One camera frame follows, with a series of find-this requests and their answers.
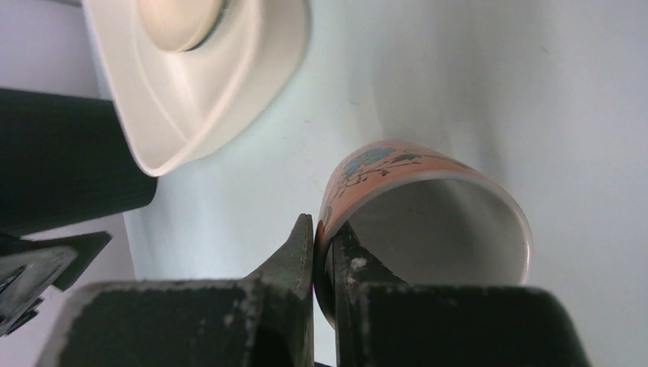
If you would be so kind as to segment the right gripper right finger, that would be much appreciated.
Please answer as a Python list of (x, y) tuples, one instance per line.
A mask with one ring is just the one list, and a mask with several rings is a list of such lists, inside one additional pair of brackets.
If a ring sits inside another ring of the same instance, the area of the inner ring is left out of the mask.
[(537, 287), (407, 284), (349, 224), (332, 240), (340, 366), (588, 366), (558, 299)]

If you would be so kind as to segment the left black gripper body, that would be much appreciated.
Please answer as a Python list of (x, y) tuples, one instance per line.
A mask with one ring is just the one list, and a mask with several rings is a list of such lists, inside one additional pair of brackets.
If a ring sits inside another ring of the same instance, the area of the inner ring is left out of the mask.
[(76, 259), (67, 247), (43, 248), (1, 257), (1, 335), (37, 315), (42, 293)]

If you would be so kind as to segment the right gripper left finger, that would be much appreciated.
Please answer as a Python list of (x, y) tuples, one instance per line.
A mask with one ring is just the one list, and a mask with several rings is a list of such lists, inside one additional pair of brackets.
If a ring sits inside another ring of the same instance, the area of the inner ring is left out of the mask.
[(239, 279), (89, 284), (66, 302), (39, 366), (312, 366), (313, 220)]

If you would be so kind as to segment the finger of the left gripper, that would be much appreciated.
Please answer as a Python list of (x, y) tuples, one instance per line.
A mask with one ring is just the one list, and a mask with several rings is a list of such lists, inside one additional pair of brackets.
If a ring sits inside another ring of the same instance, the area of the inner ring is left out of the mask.
[(1, 256), (41, 249), (71, 248), (76, 253), (75, 259), (52, 283), (58, 290), (66, 291), (76, 283), (81, 274), (111, 240), (112, 236), (107, 232), (93, 232), (45, 240), (21, 239), (1, 233)]

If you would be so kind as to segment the orange ceramic mug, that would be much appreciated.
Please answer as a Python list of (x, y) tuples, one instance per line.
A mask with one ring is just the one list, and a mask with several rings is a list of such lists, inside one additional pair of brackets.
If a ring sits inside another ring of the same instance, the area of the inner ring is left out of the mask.
[(319, 208), (313, 287), (329, 323), (333, 239), (345, 224), (411, 284), (518, 285), (528, 278), (530, 224), (501, 185), (430, 148), (375, 141), (337, 165)]

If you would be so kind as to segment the cream plate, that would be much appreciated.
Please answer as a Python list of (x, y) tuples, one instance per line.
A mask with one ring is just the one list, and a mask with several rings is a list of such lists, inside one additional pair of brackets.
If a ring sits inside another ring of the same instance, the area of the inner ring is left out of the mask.
[(225, 0), (137, 0), (144, 32), (160, 50), (178, 53), (198, 47), (217, 27)]

